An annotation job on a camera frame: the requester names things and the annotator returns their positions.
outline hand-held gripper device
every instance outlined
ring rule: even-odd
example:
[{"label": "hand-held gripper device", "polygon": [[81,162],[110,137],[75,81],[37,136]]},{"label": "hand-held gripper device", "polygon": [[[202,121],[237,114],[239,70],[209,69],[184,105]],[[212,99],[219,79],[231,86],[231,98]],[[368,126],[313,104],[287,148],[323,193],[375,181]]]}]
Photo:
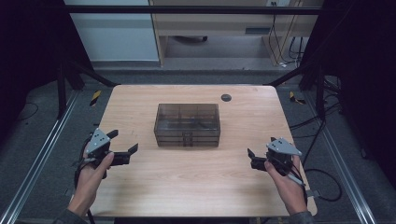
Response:
[{"label": "hand-held gripper device", "polygon": [[269,161],[274,165],[276,170],[281,175],[287,175],[297,184],[303,185],[304,183],[301,177],[295,174],[295,172],[292,170],[293,161],[291,159],[292,155],[301,156],[303,153],[292,146],[284,138],[275,139],[274,137],[271,137],[271,143],[268,143],[267,147],[267,158],[256,157],[256,155],[249,148],[247,149],[247,154],[251,158],[251,168],[260,171],[266,171],[264,163]]},{"label": "hand-held gripper device", "polygon": [[[87,139],[84,146],[88,143],[88,147],[85,148],[85,153],[87,158],[80,159],[81,163],[90,163],[94,167],[99,166],[105,156],[110,153],[110,140],[119,135],[118,130],[114,130],[108,134],[103,133],[100,129],[96,129],[92,135],[91,139]],[[111,162],[110,166],[118,166],[129,164],[131,156],[136,153],[138,144],[129,148],[126,152],[114,152],[114,160]]]}]

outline wrist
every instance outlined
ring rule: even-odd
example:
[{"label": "wrist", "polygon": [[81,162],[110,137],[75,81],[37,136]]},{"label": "wrist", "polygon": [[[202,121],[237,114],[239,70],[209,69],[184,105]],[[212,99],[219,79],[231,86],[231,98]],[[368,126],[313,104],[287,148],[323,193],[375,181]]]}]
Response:
[{"label": "wrist", "polygon": [[76,214],[79,217],[85,217],[85,215],[87,214],[87,211],[84,208],[84,206],[76,202],[75,200],[72,200],[70,202],[70,204],[67,206],[67,210]]},{"label": "wrist", "polygon": [[305,203],[304,204],[289,204],[286,206],[286,208],[291,216],[294,214],[297,214],[297,213],[302,213],[302,212],[308,211]]}]

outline wooden table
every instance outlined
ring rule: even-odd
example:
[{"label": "wooden table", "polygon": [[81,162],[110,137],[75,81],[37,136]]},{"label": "wooden table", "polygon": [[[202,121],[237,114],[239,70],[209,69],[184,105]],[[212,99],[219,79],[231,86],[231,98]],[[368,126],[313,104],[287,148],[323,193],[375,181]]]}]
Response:
[{"label": "wooden table", "polygon": [[[223,102],[222,94],[232,100]],[[158,104],[219,104],[218,147],[158,147]],[[270,137],[293,142],[269,86],[121,85],[100,125],[119,130],[110,149],[139,144],[131,163],[112,167],[97,193],[99,217],[280,217],[288,213],[271,177],[250,167],[247,148],[264,157]],[[308,209],[317,208],[309,199]]]}]

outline clear container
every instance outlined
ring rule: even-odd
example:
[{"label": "clear container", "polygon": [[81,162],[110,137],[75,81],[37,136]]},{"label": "clear container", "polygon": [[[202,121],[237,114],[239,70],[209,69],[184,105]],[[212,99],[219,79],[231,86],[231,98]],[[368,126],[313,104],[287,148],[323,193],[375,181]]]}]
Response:
[{"label": "clear container", "polygon": [[154,133],[159,147],[217,147],[219,106],[159,104]]}]

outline sleeve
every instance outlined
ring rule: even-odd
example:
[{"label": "sleeve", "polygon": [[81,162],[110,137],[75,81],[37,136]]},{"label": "sleeve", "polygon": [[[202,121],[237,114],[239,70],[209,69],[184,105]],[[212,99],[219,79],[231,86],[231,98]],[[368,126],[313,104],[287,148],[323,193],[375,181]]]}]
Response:
[{"label": "sleeve", "polygon": [[315,220],[310,212],[296,213],[289,218],[290,224],[314,224]]},{"label": "sleeve", "polygon": [[81,217],[64,209],[62,213],[53,220],[52,224],[87,224]]}]

